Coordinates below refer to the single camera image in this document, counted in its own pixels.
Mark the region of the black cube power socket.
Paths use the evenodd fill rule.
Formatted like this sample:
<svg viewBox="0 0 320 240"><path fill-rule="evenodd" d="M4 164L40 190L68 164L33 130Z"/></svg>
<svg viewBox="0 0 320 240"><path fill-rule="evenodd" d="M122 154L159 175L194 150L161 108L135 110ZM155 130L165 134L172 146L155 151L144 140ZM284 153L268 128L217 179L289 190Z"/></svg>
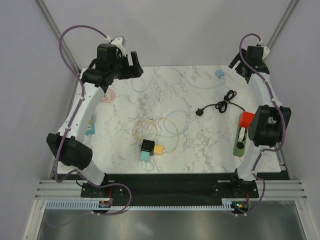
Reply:
<svg viewBox="0 0 320 240"><path fill-rule="evenodd" d="M148 152L152 155L154 153L155 145L156 145L155 141L143 139L142 143L141 143L140 150L142 152Z"/></svg>

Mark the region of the teal charger plug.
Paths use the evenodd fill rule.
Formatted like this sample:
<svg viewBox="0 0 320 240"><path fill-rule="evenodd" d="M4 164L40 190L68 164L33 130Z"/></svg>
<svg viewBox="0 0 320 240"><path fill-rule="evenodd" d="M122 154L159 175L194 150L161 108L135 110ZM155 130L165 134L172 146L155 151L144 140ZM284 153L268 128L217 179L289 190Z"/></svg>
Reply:
<svg viewBox="0 0 320 240"><path fill-rule="evenodd" d="M148 162L150 158L150 152L148 151L141 151L140 152L140 156L139 156L139 160L142 162Z"/></svg>

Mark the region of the blue charger plug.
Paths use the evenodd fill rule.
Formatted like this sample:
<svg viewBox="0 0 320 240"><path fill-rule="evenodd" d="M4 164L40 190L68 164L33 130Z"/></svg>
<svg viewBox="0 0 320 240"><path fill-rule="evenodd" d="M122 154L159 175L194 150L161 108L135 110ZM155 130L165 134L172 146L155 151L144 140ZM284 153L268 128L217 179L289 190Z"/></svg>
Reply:
<svg viewBox="0 0 320 240"><path fill-rule="evenodd" d="M218 79L221 79L221 78L223 78L223 77L225 76L225 73L224 73L223 70L217 69L217 70L215 71L215 76L216 76Z"/></svg>

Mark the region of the yellow charger plug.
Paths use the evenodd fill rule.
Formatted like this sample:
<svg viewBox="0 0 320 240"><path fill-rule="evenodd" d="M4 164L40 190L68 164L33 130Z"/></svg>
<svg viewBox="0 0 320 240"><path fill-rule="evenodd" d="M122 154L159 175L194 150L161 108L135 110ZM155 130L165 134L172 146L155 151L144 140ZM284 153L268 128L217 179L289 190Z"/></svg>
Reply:
<svg viewBox="0 0 320 240"><path fill-rule="evenodd" d="M153 154L154 155L162 155L164 152L164 147L161 145L155 145L153 149Z"/></svg>

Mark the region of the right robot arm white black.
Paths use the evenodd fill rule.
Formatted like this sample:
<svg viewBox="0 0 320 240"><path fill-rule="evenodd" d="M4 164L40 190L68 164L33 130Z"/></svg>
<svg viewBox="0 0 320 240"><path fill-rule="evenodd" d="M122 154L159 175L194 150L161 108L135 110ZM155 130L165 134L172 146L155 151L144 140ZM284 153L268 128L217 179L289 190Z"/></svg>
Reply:
<svg viewBox="0 0 320 240"><path fill-rule="evenodd" d="M237 56L229 64L241 75L254 93L258 104L253 114L246 139L249 145L242 163L234 171L234 181L229 184L229 191L235 197L242 196L247 191L247 185L258 179L257 171L261 158L266 152L277 152L286 138L286 129L292 111L282 106L272 88L269 70L263 63L263 48L254 46L254 50L240 49Z"/></svg>

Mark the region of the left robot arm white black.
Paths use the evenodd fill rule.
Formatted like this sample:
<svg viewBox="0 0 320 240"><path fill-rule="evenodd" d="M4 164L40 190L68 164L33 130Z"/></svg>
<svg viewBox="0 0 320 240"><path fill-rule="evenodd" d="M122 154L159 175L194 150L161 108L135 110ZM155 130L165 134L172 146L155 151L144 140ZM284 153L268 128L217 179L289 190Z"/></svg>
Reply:
<svg viewBox="0 0 320 240"><path fill-rule="evenodd" d="M139 78L143 74L136 51L129 55L114 45L100 45L97 57L79 77L81 87L77 102L72 106L57 133L49 133L46 143L54 161L54 179L63 182L72 173L92 184L99 197L106 196L110 185L106 174L93 161L93 150L84 144L85 133L92 115L114 80Z"/></svg>

